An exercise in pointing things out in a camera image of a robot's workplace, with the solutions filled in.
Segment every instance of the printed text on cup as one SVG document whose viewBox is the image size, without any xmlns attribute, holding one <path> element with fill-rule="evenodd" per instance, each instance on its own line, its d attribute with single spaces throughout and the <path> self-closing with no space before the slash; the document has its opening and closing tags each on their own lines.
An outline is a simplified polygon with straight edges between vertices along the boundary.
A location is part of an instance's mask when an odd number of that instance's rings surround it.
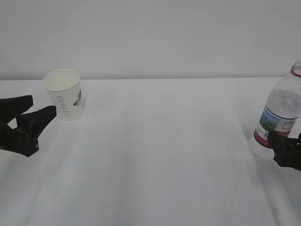
<svg viewBox="0 0 301 226">
<path fill-rule="evenodd" d="M 71 117 L 70 111 L 68 111 L 67 105 L 65 104 L 64 98 L 62 96 L 56 97 L 58 100 L 58 103 L 60 104 L 60 107 L 62 109 L 63 114 L 65 117 Z"/>
</svg>

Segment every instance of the white tablecloth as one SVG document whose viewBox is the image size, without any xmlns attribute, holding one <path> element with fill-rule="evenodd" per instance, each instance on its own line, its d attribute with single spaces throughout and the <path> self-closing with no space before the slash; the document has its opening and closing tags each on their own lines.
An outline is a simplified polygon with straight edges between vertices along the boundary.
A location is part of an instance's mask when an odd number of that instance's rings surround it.
<svg viewBox="0 0 301 226">
<path fill-rule="evenodd" d="M 248 145 L 278 80 L 82 81 L 80 120 L 30 158 L 0 151 L 0 225 L 300 226 L 301 172 Z M 42 81 L 0 82 L 29 94 L 52 104 Z"/>
</svg>

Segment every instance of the white paper cup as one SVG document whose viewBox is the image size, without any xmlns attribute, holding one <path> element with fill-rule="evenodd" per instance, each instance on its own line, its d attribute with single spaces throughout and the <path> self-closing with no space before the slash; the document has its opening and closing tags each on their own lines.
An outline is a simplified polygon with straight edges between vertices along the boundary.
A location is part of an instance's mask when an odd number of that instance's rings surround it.
<svg viewBox="0 0 301 226">
<path fill-rule="evenodd" d="M 51 72 L 43 79 L 57 115 L 64 120 L 76 120 L 83 114 L 79 81 L 80 74 L 70 69 Z"/>
</svg>

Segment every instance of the wall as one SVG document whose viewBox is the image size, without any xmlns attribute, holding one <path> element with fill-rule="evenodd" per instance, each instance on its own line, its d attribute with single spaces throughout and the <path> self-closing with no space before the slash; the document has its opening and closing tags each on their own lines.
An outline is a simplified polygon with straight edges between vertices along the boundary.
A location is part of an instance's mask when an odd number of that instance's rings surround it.
<svg viewBox="0 0 301 226">
<path fill-rule="evenodd" d="M 300 43 L 300 0 L 0 2 L 0 79 L 281 76 Z"/>
</svg>

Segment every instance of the plastic water bottle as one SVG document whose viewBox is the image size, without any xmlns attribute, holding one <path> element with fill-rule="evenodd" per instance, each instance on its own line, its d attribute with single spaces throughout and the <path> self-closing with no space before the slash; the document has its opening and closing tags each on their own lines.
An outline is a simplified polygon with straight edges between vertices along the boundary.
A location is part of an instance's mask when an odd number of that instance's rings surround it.
<svg viewBox="0 0 301 226">
<path fill-rule="evenodd" d="M 301 114 L 301 61 L 272 90 L 258 126 L 252 136 L 252 150 L 263 157 L 273 158 L 274 151 L 267 142 L 270 131 L 288 136 Z"/>
</svg>

